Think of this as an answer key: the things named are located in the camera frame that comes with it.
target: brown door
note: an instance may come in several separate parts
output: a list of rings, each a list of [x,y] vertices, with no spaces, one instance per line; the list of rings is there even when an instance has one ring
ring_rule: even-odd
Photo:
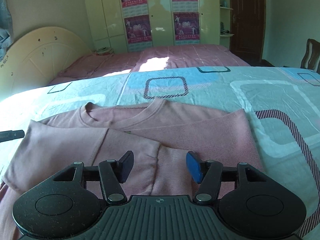
[[[230,50],[251,65],[261,61],[264,25],[265,0],[231,0]]]

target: shirt neckline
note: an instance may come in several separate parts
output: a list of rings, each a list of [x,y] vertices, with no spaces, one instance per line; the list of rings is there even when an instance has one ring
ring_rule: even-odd
[[[134,106],[113,106],[113,107],[102,107],[98,106],[94,103],[87,103],[85,106],[81,106],[79,108],[79,119],[80,121],[87,127],[96,127],[96,128],[112,128],[115,130],[124,130],[125,128],[129,128],[133,125],[136,125],[144,120],[150,118],[164,106],[166,100],[161,98],[155,98],[151,103],[142,103],[137,104]],[[131,117],[120,121],[107,121],[107,122],[100,122],[93,119],[88,112],[101,110],[101,109],[111,109],[111,108],[118,108],[118,109],[134,109],[134,108],[143,108],[143,110]]]

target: light blue bed sheet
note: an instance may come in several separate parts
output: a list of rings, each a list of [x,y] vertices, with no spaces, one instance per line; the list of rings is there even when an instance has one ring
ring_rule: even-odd
[[[320,239],[320,75],[306,69],[199,67],[129,73],[26,91],[0,103],[0,130],[26,130],[78,108],[154,97],[228,112],[244,108],[265,173],[307,207],[303,239]],[[0,144],[2,174],[21,139]]]

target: crosshair logo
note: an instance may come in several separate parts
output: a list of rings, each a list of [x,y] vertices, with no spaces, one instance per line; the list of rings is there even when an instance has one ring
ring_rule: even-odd
[[[157,198],[156,201],[157,201],[158,203],[162,203],[162,202],[164,201],[164,199],[163,199],[163,198]]]

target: white wall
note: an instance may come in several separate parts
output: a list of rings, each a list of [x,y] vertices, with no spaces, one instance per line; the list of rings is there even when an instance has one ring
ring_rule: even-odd
[[[320,41],[320,0],[267,0],[263,59],[300,67],[307,39]]]
[[[93,49],[84,0],[7,0],[15,40],[40,27],[58,26],[77,34]]]

